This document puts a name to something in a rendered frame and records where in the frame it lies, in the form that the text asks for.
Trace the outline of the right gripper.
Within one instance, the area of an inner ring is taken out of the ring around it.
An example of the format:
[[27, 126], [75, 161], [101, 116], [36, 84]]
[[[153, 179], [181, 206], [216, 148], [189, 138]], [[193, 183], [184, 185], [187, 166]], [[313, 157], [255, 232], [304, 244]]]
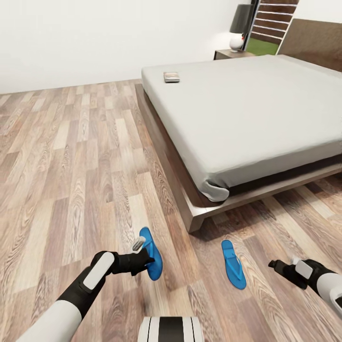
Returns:
[[288, 265], [285, 262], [281, 260], [274, 261], [272, 260], [269, 265], [269, 267], [274, 268], [274, 270], [279, 273], [281, 276], [285, 277], [287, 280], [292, 282], [293, 284], [297, 285], [301, 289], [306, 289], [307, 286], [303, 283], [300, 283], [299, 281], [295, 280], [292, 276], [290, 270], [293, 265]]

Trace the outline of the hardback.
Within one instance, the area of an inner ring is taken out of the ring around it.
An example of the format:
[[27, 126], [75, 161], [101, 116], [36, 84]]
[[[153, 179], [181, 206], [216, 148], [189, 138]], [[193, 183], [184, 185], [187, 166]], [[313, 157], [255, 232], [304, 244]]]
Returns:
[[165, 72], [164, 81], [167, 82], [179, 82], [179, 73], [178, 72]]

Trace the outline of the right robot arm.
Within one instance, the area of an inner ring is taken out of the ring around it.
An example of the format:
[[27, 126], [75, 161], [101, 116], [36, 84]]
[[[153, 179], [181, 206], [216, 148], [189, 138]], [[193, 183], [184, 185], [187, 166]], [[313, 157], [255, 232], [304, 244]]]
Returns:
[[342, 275], [324, 267], [318, 261], [305, 261], [293, 256], [288, 265], [272, 260], [269, 267], [301, 289], [309, 285], [342, 320]]

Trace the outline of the sandal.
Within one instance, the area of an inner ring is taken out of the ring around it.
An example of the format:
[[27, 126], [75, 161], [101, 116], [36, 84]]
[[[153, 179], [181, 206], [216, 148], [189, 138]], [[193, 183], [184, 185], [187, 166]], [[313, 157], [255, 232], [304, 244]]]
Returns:
[[238, 289], [246, 287], [246, 279], [242, 271], [242, 265], [234, 253], [233, 245], [229, 240], [223, 240], [221, 243], [224, 258], [226, 273], [230, 282]]
[[140, 236], [144, 236], [146, 238], [146, 241], [144, 242], [141, 248], [146, 248], [149, 258], [155, 259], [154, 262], [147, 263], [145, 266], [148, 267], [147, 271], [151, 280], [156, 281], [160, 278], [162, 274], [162, 257], [156, 247], [156, 244], [152, 238], [152, 235], [148, 227], [143, 227], [140, 230]]

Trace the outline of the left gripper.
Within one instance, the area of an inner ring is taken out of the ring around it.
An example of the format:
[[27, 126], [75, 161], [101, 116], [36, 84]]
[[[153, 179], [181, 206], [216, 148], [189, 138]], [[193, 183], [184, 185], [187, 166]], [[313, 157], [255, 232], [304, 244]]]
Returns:
[[131, 272], [132, 276], [148, 269], [145, 265], [155, 261], [154, 258], [149, 258], [146, 248], [141, 248], [137, 254], [127, 254], [127, 256], [129, 258], [129, 266], [126, 273]]

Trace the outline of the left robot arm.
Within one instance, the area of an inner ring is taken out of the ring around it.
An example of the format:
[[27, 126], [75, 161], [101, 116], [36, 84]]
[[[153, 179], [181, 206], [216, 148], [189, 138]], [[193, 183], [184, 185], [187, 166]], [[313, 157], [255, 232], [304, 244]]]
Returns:
[[105, 251], [95, 255], [91, 265], [73, 281], [50, 308], [15, 342], [71, 342], [79, 325], [98, 296], [111, 273], [128, 273], [135, 276], [148, 269], [146, 238], [137, 237], [128, 254]]

